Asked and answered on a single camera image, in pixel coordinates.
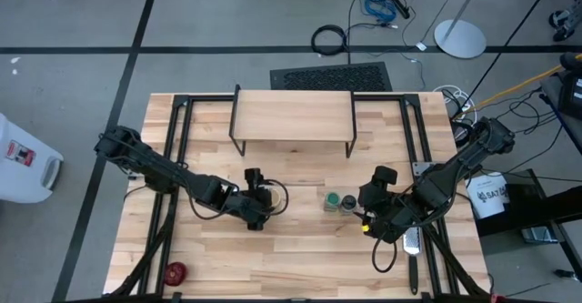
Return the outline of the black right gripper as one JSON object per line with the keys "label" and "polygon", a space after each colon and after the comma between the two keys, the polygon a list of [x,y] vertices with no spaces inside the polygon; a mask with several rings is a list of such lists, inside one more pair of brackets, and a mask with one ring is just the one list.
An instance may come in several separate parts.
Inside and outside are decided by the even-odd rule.
{"label": "black right gripper", "polygon": [[388,191],[397,181],[397,172],[389,167],[376,167],[371,180],[359,188],[357,204],[363,212],[357,213],[362,225],[369,225],[366,236],[388,244],[395,243],[405,232],[396,220],[405,220],[404,206],[396,202],[396,193]]}

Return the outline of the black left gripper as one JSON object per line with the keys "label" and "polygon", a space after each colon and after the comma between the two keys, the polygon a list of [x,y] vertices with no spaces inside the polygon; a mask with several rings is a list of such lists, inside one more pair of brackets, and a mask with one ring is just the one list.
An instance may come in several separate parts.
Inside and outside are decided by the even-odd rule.
{"label": "black left gripper", "polygon": [[269,216],[277,212],[276,207],[269,207],[269,190],[279,186],[264,187],[266,182],[259,168],[246,169],[245,180],[248,189],[233,191],[226,200],[227,214],[245,221],[248,230],[263,230]]}

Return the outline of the black-lid oregano leaves spice jar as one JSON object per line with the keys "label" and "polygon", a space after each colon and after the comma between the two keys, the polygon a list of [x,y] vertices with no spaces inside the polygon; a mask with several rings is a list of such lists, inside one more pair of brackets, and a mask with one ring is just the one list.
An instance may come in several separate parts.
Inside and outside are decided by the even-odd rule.
{"label": "black-lid oregano leaves spice jar", "polygon": [[346,195],[340,202],[339,210],[342,215],[349,216],[356,212],[357,206],[357,199],[352,195]]}

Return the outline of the wooden shelf with black legs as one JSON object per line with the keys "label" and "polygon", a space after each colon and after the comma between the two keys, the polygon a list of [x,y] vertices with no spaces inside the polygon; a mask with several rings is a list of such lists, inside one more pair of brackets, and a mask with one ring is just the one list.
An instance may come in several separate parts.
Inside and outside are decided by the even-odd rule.
{"label": "wooden shelf with black legs", "polygon": [[355,94],[350,91],[246,90],[236,86],[228,136],[241,156],[256,141],[343,143],[356,139]]}

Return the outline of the red round object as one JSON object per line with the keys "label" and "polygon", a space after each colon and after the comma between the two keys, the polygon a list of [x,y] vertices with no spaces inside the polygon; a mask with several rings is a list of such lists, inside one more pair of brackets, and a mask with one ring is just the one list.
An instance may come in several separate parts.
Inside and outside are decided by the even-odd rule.
{"label": "red round object", "polygon": [[182,262],[173,262],[166,266],[164,283],[169,287],[177,287],[185,281],[186,276],[186,265]]}

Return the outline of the black side stand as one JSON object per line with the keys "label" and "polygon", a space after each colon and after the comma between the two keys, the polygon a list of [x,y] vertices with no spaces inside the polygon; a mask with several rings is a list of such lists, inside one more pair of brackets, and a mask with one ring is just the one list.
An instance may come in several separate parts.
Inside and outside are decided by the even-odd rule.
{"label": "black side stand", "polygon": [[524,228],[549,227],[562,248],[576,249],[564,225],[582,221],[582,185],[547,195],[540,177],[529,169],[511,176],[506,188],[509,203],[505,204],[505,211],[476,221],[481,237],[506,232],[516,232],[522,237]]}

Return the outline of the silver flat device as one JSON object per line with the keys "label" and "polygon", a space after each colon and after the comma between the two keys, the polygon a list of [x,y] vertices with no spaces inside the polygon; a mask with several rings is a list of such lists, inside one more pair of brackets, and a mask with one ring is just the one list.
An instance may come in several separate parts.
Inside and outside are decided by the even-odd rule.
{"label": "silver flat device", "polygon": [[529,227],[521,230],[524,241],[528,244],[557,244],[558,239],[549,227]]}

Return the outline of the silver floor lamp stand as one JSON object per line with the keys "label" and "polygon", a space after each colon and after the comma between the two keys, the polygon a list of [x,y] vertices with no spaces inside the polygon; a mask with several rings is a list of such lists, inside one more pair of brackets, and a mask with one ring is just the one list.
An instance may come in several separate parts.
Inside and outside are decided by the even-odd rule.
{"label": "silver floor lamp stand", "polygon": [[433,37],[436,45],[447,55],[460,59],[481,56],[487,40],[479,27],[462,19],[472,0],[465,0],[453,19],[438,24]]}

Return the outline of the thin black pole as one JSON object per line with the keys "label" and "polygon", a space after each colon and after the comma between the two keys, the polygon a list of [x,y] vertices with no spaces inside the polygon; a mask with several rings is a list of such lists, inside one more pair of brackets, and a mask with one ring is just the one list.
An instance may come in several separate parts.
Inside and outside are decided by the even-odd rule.
{"label": "thin black pole", "polygon": [[481,78],[479,79],[477,84],[469,92],[469,94],[467,95],[465,100],[462,102],[461,107],[459,107],[458,111],[455,113],[455,118],[460,118],[461,116],[463,116],[461,113],[466,111],[466,110],[464,110],[464,107],[470,103],[472,96],[484,83],[485,79],[487,78],[488,73],[492,70],[492,68],[495,66],[497,60],[499,59],[499,57],[501,57],[503,54],[510,54],[510,53],[516,53],[516,54],[564,53],[570,48],[570,45],[558,45],[558,44],[552,44],[552,45],[511,45],[511,43],[515,39],[516,35],[522,29],[525,28],[525,24],[526,24],[527,19],[531,16],[531,14],[537,8],[537,5],[540,2],[541,2],[541,0],[534,0],[534,2],[529,7],[527,12],[523,15],[521,20],[513,28],[511,34],[507,37],[507,39],[505,40],[503,45],[487,45],[484,53],[495,53],[496,57],[494,58],[493,62],[488,67],[486,72],[481,76]]}

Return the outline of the white plastic bin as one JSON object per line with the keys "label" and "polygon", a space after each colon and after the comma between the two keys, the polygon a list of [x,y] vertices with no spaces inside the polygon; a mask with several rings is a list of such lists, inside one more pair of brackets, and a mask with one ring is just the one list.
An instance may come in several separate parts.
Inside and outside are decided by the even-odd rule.
{"label": "white plastic bin", "polygon": [[54,191],[64,157],[0,113],[0,200],[39,203]]}

